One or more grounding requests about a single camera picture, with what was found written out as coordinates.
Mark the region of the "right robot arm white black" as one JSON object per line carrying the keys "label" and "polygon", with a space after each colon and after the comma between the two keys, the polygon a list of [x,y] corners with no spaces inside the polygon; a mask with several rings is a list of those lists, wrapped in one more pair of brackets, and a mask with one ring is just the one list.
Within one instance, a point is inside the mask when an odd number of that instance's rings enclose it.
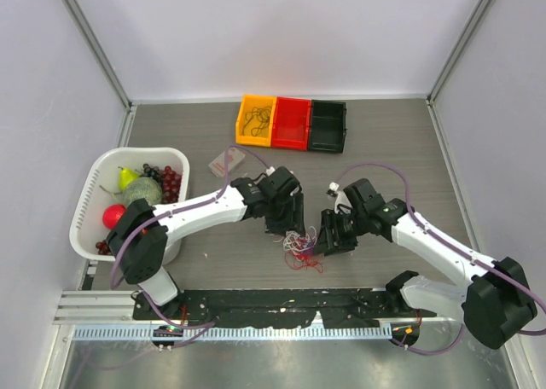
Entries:
{"label": "right robot arm white black", "polygon": [[415,309],[449,317],[491,349],[523,332],[537,316],[526,274],[515,260],[496,260],[461,244],[406,201],[385,201],[365,178],[344,188],[331,183],[328,195],[334,208],[321,213],[315,254],[348,253],[359,237],[376,235],[417,254],[449,279],[432,282],[411,270],[392,279],[385,304],[394,316]]}

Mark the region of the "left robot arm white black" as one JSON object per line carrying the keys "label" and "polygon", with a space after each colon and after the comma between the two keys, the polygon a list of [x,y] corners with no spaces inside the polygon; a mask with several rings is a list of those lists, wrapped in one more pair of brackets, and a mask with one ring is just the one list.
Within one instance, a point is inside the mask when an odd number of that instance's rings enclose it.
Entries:
{"label": "left robot arm white black", "polygon": [[239,177],[215,192],[181,203],[150,206],[130,203],[107,235],[115,272],[141,290],[151,311],[165,320],[183,307],[183,293],[165,269],[166,249],[182,238],[220,224],[262,218],[268,233],[303,235],[304,194],[286,167],[269,168],[256,178]]}

